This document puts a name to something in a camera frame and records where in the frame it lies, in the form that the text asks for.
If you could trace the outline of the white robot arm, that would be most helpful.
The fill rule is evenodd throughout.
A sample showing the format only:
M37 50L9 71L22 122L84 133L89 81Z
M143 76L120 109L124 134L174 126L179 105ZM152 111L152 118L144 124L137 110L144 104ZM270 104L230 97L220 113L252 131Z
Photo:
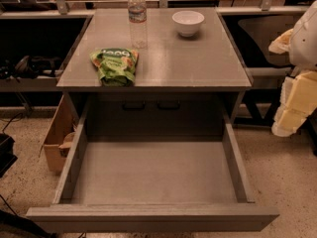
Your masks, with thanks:
M294 66L282 84L280 105L271 127L275 136L288 137L317 108L317 1L268 50L275 54L288 53Z

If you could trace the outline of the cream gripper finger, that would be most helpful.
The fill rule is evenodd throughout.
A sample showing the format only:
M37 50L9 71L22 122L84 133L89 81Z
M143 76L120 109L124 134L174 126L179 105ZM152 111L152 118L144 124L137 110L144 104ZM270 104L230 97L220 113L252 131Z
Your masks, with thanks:
M302 71L282 84L280 105L271 132L278 137L294 134L317 108L317 72Z
M275 54L284 54L289 52L290 38L293 30L289 29L277 37L268 46L268 50Z

